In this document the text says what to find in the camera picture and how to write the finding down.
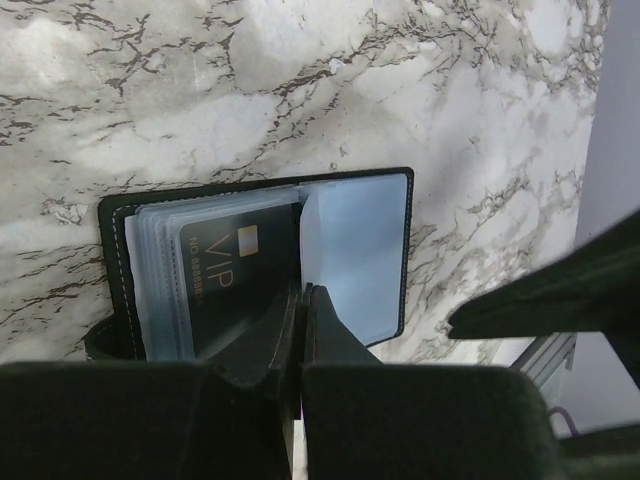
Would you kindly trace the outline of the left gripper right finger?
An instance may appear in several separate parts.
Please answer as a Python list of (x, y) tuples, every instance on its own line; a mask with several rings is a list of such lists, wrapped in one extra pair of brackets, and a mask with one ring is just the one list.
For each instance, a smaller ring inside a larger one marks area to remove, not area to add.
[(309, 293), (302, 414), (312, 479), (561, 479), (545, 403), (503, 367), (385, 364)]

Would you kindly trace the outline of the black leather card holder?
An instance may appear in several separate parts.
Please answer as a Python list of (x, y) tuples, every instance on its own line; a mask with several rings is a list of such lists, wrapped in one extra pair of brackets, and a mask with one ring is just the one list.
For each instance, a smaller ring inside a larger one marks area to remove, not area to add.
[(395, 167), (103, 198), (113, 312), (87, 357), (210, 358), (314, 286), (363, 345), (400, 336), (413, 187)]

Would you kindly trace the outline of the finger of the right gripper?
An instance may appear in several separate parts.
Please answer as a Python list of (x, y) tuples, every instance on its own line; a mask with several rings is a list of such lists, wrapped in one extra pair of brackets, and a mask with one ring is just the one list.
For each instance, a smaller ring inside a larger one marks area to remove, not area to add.
[(452, 339), (634, 331), (639, 325), (639, 213), (561, 260), (460, 306)]

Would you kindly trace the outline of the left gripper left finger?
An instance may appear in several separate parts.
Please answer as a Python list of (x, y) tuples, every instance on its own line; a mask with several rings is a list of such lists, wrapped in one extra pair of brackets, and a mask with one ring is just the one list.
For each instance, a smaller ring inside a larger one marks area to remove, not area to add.
[(1, 369), (5, 479), (288, 479), (296, 286), (208, 361)]

